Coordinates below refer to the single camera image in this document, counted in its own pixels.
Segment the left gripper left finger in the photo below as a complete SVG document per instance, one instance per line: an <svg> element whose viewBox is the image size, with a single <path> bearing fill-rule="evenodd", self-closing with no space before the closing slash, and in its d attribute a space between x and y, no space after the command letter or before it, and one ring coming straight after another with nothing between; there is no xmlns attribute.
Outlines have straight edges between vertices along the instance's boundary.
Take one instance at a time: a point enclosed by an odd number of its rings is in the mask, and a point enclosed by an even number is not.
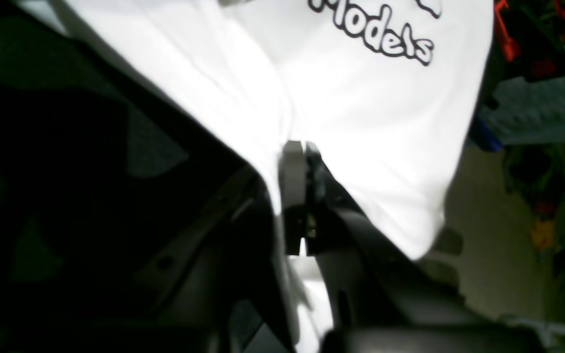
<svg viewBox="0 0 565 353"><path fill-rule="evenodd" d="M288 141L282 151L281 201L285 252L300 255L307 232L307 159L300 141Z"/></svg>

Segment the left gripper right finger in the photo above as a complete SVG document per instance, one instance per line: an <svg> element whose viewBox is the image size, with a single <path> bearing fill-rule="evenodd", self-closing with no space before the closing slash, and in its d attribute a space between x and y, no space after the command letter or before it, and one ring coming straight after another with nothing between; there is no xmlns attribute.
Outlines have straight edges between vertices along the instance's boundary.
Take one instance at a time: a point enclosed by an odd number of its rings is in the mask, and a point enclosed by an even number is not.
<svg viewBox="0 0 565 353"><path fill-rule="evenodd" d="M332 250L342 241L341 220L332 208L334 178L321 152L312 142L306 143L308 230L305 239L307 255Z"/></svg>

